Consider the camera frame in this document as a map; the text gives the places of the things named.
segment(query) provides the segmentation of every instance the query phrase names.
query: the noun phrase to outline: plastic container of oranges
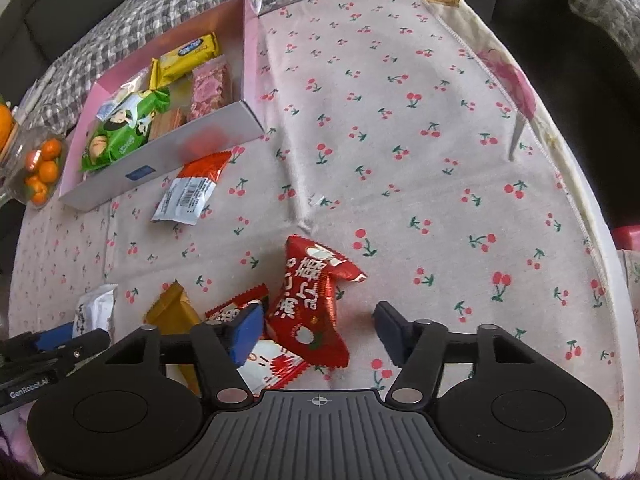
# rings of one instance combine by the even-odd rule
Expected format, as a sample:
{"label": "plastic container of oranges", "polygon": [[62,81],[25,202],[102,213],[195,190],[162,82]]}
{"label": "plastic container of oranges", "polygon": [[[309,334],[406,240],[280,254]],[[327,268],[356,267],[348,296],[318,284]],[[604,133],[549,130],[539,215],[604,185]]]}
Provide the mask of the plastic container of oranges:
{"label": "plastic container of oranges", "polygon": [[59,108],[44,105],[20,126],[12,145],[0,160],[0,206],[11,198],[42,208],[53,196],[65,165],[67,145],[63,124],[55,130],[45,123]]}

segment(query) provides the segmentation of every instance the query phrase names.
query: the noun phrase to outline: cherry print tablecloth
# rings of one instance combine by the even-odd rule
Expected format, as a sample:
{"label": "cherry print tablecloth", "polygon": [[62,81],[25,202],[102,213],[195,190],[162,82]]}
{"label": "cherry print tablecloth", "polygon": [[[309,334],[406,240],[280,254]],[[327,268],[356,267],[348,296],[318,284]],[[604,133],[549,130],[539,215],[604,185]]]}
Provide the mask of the cherry print tablecloth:
{"label": "cherry print tablecloth", "polygon": [[[350,366],[309,368],[291,386],[384,396],[398,370],[370,321],[379,300],[455,331],[496,323],[607,401],[601,468],[631,469],[638,371],[623,364],[638,348],[620,337],[628,295],[622,314],[612,301],[620,266],[607,267],[601,216],[508,53],[460,0],[307,0],[260,20],[268,127],[234,149],[198,224],[148,221],[175,173],[91,213],[56,201],[28,212],[12,333],[70,320],[103,282],[118,284],[116,338],[176,278],[200,313],[261,282],[274,295],[299,233],[369,279],[338,284]],[[444,388],[467,374],[448,368]]]}

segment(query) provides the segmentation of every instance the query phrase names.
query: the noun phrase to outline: pink box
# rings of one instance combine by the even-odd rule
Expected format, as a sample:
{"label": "pink box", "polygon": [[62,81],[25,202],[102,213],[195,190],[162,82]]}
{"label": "pink box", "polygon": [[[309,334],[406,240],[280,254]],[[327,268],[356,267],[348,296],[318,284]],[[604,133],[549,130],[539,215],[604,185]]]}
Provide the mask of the pink box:
{"label": "pink box", "polygon": [[[153,57],[208,32],[216,33],[230,65],[234,102],[146,143],[83,182],[80,160],[100,105],[121,84],[149,66]],[[260,137],[264,108],[257,85],[257,57],[262,37],[250,1],[230,0],[149,41],[108,69],[91,88],[76,129],[69,137],[69,153],[59,184],[60,201],[89,211],[209,153]]]}

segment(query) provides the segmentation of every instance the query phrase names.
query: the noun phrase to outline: yellow wrapper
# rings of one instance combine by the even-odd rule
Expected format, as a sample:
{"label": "yellow wrapper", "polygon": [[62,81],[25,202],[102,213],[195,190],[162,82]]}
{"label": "yellow wrapper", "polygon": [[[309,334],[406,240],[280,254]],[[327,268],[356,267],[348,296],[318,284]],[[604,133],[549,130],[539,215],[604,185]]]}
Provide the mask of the yellow wrapper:
{"label": "yellow wrapper", "polygon": [[[186,334],[192,326],[200,323],[200,317],[191,306],[184,288],[176,280],[145,314],[144,322],[156,325],[162,335]],[[200,388],[193,365],[180,365],[180,371],[191,391],[199,395]]]}
{"label": "yellow wrapper", "polygon": [[153,59],[151,62],[149,89],[155,90],[166,86],[198,65],[219,55],[220,46],[213,33],[162,54],[159,59]]}

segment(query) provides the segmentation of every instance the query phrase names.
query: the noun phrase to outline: green snack package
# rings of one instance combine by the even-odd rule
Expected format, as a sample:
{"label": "green snack package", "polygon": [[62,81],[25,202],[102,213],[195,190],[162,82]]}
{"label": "green snack package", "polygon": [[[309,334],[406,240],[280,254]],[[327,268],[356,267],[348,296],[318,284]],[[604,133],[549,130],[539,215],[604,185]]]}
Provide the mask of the green snack package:
{"label": "green snack package", "polygon": [[145,144],[154,115],[169,104],[168,88],[127,97],[92,133],[82,152],[82,171],[104,168]]}

